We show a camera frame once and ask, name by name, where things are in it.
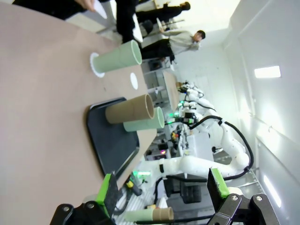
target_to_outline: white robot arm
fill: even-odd
[[[140,164],[138,171],[148,172],[150,176],[142,177],[152,187],[160,177],[187,173],[207,178],[209,168],[218,168],[223,177],[230,177],[240,174],[249,165],[249,157],[244,146],[232,135],[229,126],[222,123],[223,137],[221,146],[232,158],[229,165],[216,163],[194,156],[182,156],[154,161],[144,161]]]
[[[196,114],[196,122],[199,123],[197,128],[200,127],[200,131],[207,131],[215,122],[221,121],[219,123],[223,130],[221,146],[232,158],[231,163],[229,165],[224,165],[194,156],[144,161],[138,167],[138,171],[146,172],[143,174],[150,174],[142,177],[143,180],[147,181],[147,185],[150,187],[153,186],[160,177],[168,175],[187,173],[207,178],[209,168],[218,168],[222,176],[226,178],[243,173],[245,168],[249,166],[250,160],[249,156],[246,154],[245,147],[234,138],[229,125],[227,125],[229,123],[226,123],[219,117],[214,110],[214,106],[208,100],[204,99],[203,95],[199,96],[198,91],[187,89],[186,94],[189,97],[189,100],[193,101],[189,102],[189,104],[195,106],[194,102],[196,102],[205,109],[203,114]]]

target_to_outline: fluorescent light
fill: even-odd
[[[271,182],[269,181],[269,179],[266,175],[263,176],[263,181],[267,185],[267,188],[269,189],[269,191],[271,192],[277,206],[281,207],[281,199],[280,199],[277,191],[275,190],[274,186],[271,184]]]
[[[256,78],[281,77],[279,66],[255,69],[254,73]]]

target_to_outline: black cable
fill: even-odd
[[[116,209],[117,209],[117,210],[114,210],[114,211],[113,211],[113,214],[114,214],[114,215],[119,216],[119,215],[121,215],[121,214],[126,210],[131,195],[132,195],[132,191],[130,191],[128,188],[126,188],[126,201],[125,201],[125,203],[124,203],[124,205],[122,206],[121,209],[119,209],[119,208],[116,206]]]
[[[158,185],[160,183],[160,181],[162,180],[163,178],[159,178],[156,183],[155,183],[155,190],[154,190],[154,194],[155,194],[155,198],[154,198],[154,204],[156,205],[156,202],[158,201]]]
[[[200,103],[198,103],[198,102],[196,102],[199,106],[201,106],[201,107],[203,107],[203,108],[206,108],[206,109],[212,109],[213,111],[215,111],[216,112],[216,110],[215,109],[213,109],[213,108],[210,108],[210,107],[207,107],[207,106],[204,106],[204,105],[202,105],[202,104],[200,104]]]
[[[187,100],[187,96],[188,96],[188,94],[186,93],[186,95],[185,95],[185,97],[184,97],[184,101],[186,101],[186,100]]]
[[[175,220],[172,220],[172,222],[169,224],[173,225],[175,223],[188,223],[188,222],[192,222],[192,221],[210,219],[212,217],[213,217],[213,215],[202,216],[202,217],[193,217],[193,218],[184,218],[184,219],[175,219]],[[163,222],[163,221],[160,221],[160,222],[159,221],[136,221],[136,224],[161,224],[161,222]]]
[[[200,120],[198,123],[190,126],[189,128],[192,130],[194,128],[196,128],[197,126],[199,126],[200,124],[202,124],[203,122],[205,122],[206,120],[210,120],[210,119],[215,119],[215,120],[219,120],[219,121],[222,121],[223,118],[219,117],[219,116],[207,116],[207,117],[204,117],[202,120]],[[246,140],[246,138],[244,137],[244,135],[236,128],[236,126],[234,126],[233,124],[225,121],[225,124],[230,126],[232,129],[235,130],[235,132],[238,133],[238,135],[241,137],[241,139],[243,140],[243,142],[245,143],[245,146],[246,148],[248,149],[248,152],[249,152],[249,155],[250,155],[250,163],[248,166],[246,166],[244,168],[244,171],[240,174],[237,174],[237,175],[234,175],[234,176],[229,176],[229,177],[225,177],[224,180],[233,180],[233,179],[237,179],[237,178],[240,178],[242,176],[244,176],[247,172],[249,172],[249,170],[251,169],[251,167],[253,166],[253,163],[254,163],[254,155],[253,155],[253,152]],[[199,182],[199,183],[205,183],[207,182],[207,179],[206,178],[203,178],[203,179],[185,179],[185,178],[181,178],[181,177],[177,177],[177,176],[171,176],[171,175],[168,175],[166,176],[166,178],[171,178],[171,179],[175,179],[175,180],[179,180],[179,181],[182,181],[182,182]],[[155,185],[155,200],[154,200],[154,203],[156,204],[157,202],[157,198],[158,198],[158,183],[162,180],[163,178],[159,178],[157,180],[157,183]]]
[[[198,220],[204,220],[204,219],[210,219],[213,215],[209,216],[202,216],[202,217],[194,217],[194,218],[185,218],[185,219],[175,219],[173,223],[187,223],[192,221],[198,221]]]

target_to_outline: person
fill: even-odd
[[[94,2],[97,0],[15,0],[14,5],[30,8],[35,11],[66,20],[76,13],[89,10],[95,12]],[[133,14],[138,0],[116,0],[117,3],[117,32],[122,35],[123,43],[134,39]]]
[[[143,59],[165,58],[186,52],[197,51],[199,43],[205,39],[203,30],[197,31],[192,35],[188,31],[163,31],[161,33],[168,36],[168,39],[161,39],[149,46],[141,49]]]
[[[172,7],[169,7],[168,3],[166,3],[164,4],[163,8],[136,12],[136,16],[139,23],[150,20],[153,24],[156,24],[156,18],[158,18],[160,21],[168,22],[171,18],[178,16],[182,11],[188,11],[190,9],[191,5],[187,1],[181,3],[180,6]]]

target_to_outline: white shirt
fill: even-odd
[[[197,51],[200,47],[199,43],[193,40],[193,35],[188,31],[166,31],[162,34],[169,37],[174,55],[185,51]]]

